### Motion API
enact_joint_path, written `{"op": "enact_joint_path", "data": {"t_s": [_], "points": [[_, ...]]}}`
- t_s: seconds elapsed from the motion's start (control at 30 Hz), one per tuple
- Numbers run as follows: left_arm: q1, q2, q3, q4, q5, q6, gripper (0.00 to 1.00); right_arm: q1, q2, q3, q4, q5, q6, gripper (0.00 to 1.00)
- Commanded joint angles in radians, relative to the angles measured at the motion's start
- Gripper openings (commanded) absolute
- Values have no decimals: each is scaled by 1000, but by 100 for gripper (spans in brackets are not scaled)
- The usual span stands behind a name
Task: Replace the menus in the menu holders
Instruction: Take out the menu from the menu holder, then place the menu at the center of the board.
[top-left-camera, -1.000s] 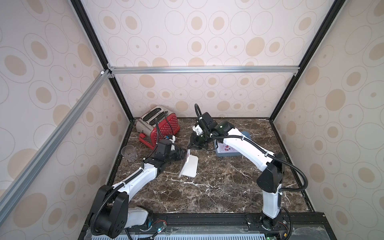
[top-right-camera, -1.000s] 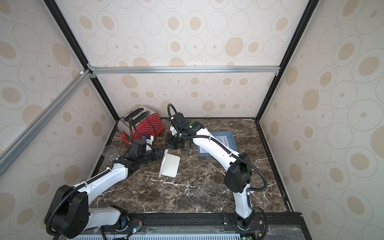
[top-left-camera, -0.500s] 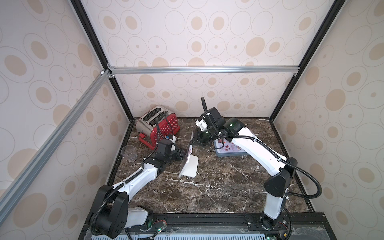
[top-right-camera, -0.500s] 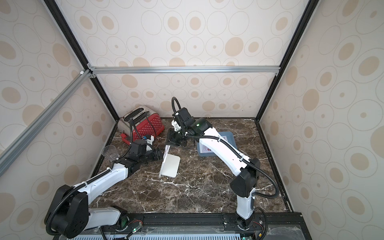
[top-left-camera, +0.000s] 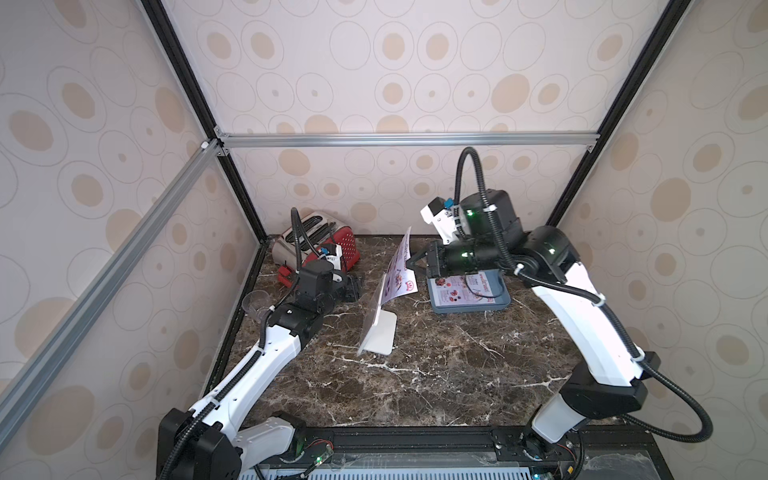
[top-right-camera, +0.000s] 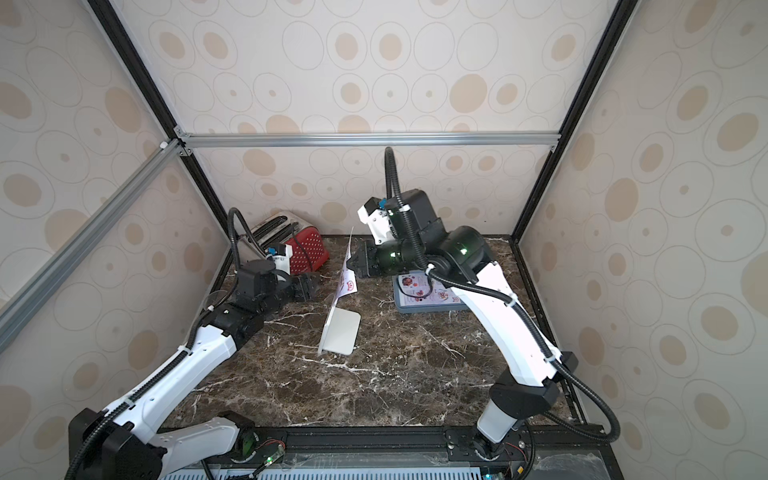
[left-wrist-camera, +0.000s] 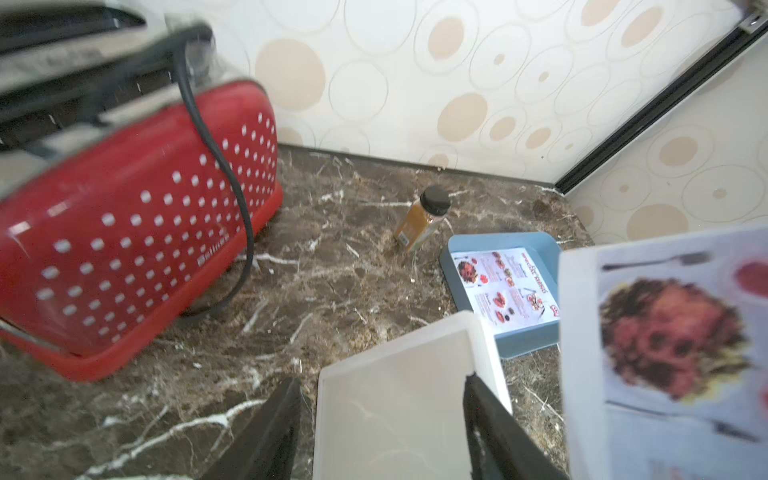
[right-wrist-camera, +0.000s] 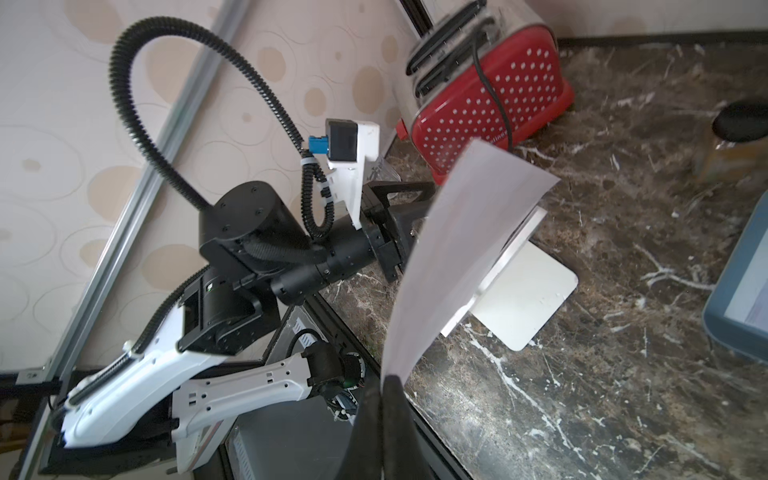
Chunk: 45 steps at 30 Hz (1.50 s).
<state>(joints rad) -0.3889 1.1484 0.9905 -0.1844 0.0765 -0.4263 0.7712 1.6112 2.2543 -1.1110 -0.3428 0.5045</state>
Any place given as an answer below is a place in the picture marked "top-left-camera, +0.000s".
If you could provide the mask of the new menu sheet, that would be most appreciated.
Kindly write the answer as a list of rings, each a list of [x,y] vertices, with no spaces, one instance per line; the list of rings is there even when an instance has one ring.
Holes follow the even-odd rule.
[[[429,280],[430,297],[436,307],[465,307],[491,303],[496,295],[486,272]]]

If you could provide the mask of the white menu holder stand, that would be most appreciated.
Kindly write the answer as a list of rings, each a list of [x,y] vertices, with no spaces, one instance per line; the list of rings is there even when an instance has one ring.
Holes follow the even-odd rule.
[[[385,284],[386,275],[383,275],[367,302],[358,356],[365,352],[388,356],[393,351],[397,315],[382,308]]]

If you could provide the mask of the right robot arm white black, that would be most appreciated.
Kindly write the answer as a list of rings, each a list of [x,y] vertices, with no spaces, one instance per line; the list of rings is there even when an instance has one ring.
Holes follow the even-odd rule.
[[[590,420],[621,417],[653,434],[680,443],[702,443],[714,430],[702,405],[660,370],[660,358],[644,351],[593,285],[567,236],[552,226],[520,234],[499,247],[486,239],[430,243],[406,262],[429,278],[498,269],[532,289],[555,314],[582,355],[566,383],[529,420],[521,441],[537,455]],[[697,415],[696,433],[680,434],[634,417],[652,378]]]

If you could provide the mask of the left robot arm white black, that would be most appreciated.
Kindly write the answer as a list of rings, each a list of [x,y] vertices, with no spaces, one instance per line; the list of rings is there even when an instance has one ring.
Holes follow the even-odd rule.
[[[170,410],[158,428],[159,479],[237,479],[295,445],[297,422],[273,416],[242,424],[280,371],[311,342],[340,303],[360,299],[360,282],[342,271],[338,255],[300,268],[285,300],[266,309],[256,345],[187,411]]]

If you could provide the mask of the old menu sheet red print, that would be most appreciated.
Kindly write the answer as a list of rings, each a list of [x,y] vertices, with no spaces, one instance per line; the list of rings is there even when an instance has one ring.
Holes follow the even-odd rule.
[[[388,264],[383,280],[382,305],[418,291],[416,274],[406,265],[410,259],[410,234],[411,228],[408,228]]]

